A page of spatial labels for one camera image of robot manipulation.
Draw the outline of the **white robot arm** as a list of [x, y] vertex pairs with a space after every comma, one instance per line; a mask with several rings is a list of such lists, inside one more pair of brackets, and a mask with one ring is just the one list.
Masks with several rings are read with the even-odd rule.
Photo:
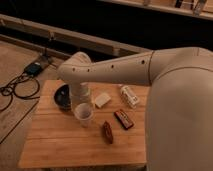
[[147, 171], [213, 171], [212, 51], [153, 50], [95, 63], [77, 52], [58, 74], [77, 97], [85, 82], [148, 86]]

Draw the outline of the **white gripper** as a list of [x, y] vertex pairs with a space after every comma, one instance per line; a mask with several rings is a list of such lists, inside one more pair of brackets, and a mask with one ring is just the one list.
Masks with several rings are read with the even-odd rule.
[[72, 110], [75, 110], [81, 103], [91, 103], [91, 91], [87, 83], [71, 84], [69, 86], [69, 96]]

